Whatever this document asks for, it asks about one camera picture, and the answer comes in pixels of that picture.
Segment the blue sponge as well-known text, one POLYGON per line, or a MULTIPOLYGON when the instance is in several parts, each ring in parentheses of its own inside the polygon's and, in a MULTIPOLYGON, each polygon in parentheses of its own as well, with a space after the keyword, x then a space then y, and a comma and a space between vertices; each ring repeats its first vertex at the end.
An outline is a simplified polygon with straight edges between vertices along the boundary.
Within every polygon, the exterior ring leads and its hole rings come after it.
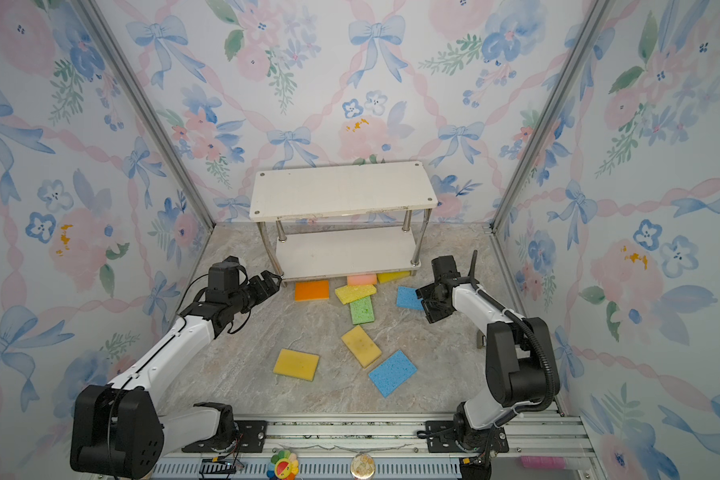
POLYGON ((383 398, 389 397, 417 372, 417 367, 401 350, 396 351, 369 373, 383 398))
POLYGON ((416 290, 404 286, 399 286, 397 289, 396 306, 402 309, 423 311, 422 302, 417 296, 416 290))

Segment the blue sponge front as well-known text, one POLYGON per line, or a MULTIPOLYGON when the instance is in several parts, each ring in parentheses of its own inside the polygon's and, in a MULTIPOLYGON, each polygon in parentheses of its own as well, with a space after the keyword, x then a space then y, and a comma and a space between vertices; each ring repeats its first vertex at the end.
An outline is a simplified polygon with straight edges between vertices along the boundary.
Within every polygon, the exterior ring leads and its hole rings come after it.
POLYGON ((396 351, 369 373, 383 398, 389 397, 417 372, 417 367, 401 350, 396 351))

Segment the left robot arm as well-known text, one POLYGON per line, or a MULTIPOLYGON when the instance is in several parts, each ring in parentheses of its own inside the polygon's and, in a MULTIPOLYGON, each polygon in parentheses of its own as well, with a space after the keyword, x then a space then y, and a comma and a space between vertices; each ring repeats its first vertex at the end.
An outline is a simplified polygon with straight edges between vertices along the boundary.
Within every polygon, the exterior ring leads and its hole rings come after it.
POLYGON ((146 354, 107 384, 89 385, 78 394, 69 455, 73 471, 141 479, 167 453, 195 445, 227 454, 240 444, 243 435, 228 404, 200 402, 178 414, 157 412, 188 363, 219 336, 239 332, 236 316, 249 317, 282 285, 281 276, 268 270, 249 276, 234 257, 214 265, 207 279, 146 354))

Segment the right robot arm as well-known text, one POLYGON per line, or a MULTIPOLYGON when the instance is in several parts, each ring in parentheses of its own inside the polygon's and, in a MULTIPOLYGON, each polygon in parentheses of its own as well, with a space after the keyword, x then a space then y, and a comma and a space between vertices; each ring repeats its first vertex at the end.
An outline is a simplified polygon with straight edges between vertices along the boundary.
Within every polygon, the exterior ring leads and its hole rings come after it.
POLYGON ((428 322, 460 313, 485 338, 485 387, 453 416, 453 441, 460 449, 485 452, 511 420, 550 407, 561 380, 544 320, 520 315, 466 278, 431 283, 416 296, 428 322))

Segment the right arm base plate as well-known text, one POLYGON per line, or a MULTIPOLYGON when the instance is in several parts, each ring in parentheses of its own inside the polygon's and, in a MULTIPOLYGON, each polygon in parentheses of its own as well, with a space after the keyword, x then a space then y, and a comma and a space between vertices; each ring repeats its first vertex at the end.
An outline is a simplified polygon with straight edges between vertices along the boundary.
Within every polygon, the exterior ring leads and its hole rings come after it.
POLYGON ((425 441, 429 453, 508 453, 507 435, 503 428, 475 430, 466 423, 454 420, 429 420, 416 433, 425 441))

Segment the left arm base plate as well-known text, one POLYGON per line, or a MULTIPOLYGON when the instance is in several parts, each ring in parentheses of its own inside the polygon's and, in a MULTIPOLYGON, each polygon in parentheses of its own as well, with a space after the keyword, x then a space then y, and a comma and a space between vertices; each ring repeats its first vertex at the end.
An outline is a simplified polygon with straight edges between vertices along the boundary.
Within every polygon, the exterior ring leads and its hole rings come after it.
POLYGON ((267 437, 265 420, 235 420, 222 426, 219 433, 181 448, 182 453, 228 454, 262 453, 267 437))

